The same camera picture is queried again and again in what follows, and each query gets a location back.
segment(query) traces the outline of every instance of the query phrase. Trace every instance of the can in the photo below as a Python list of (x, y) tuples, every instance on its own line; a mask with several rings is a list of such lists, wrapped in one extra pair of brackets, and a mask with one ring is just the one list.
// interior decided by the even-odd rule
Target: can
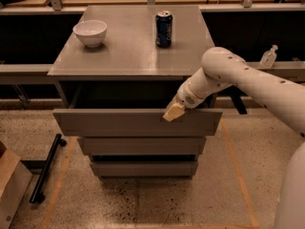
[(167, 11), (161, 11), (155, 16), (155, 43), (160, 48), (167, 48), (172, 44), (173, 16)]

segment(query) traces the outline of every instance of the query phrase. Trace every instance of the black pole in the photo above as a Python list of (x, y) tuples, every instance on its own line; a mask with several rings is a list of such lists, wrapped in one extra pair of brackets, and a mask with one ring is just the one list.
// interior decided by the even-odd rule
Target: black pole
[(37, 180), (34, 191), (31, 194), (30, 203), (36, 203), (36, 202), (41, 203), (45, 199), (45, 196), (41, 192), (41, 189), (44, 185), (44, 182), (45, 182), (46, 176), (48, 174), (49, 168), (50, 168), (51, 163), (53, 161), (53, 158), (55, 156), (57, 146), (60, 143), (61, 143), (61, 135), (57, 134), (55, 139), (54, 139), (53, 144), (51, 145), (51, 149), (49, 151), (45, 166), (44, 166), (44, 168), (43, 168), (43, 170), (42, 170), (42, 172), (39, 176), (39, 179)]

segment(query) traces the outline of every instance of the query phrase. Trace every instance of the gray countertop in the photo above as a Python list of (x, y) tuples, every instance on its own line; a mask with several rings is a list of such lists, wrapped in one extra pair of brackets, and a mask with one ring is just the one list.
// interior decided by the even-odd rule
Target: gray countertop
[[(173, 14), (173, 43), (155, 45), (155, 15)], [(192, 75), (213, 41), (198, 6), (89, 6), (83, 20), (102, 20), (108, 31), (98, 48), (72, 33), (49, 75)]]

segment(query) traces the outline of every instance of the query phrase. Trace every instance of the can top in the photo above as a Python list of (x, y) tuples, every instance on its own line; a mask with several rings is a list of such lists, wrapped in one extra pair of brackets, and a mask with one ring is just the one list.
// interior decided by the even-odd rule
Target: can top
[(167, 17), (167, 16), (171, 15), (171, 13), (170, 13), (169, 11), (167, 11), (167, 10), (164, 10), (164, 11), (160, 11), (160, 12), (158, 13), (158, 15), (159, 15), (160, 17)]

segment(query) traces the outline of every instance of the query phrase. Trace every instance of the drawer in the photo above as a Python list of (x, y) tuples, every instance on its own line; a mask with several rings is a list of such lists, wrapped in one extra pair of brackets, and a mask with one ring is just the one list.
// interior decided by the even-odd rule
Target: drawer
[(79, 138), (85, 156), (201, 155), (205, 137)]
[(198, 163), (194, 162), (92, 162), (98, 177), (192, 177)]
[(89, 137), (151, 137), (214, 135), (221, 110), (187, 111), (173, 122), (165, 109), (57, 109), (53, 115), (64, 135)]

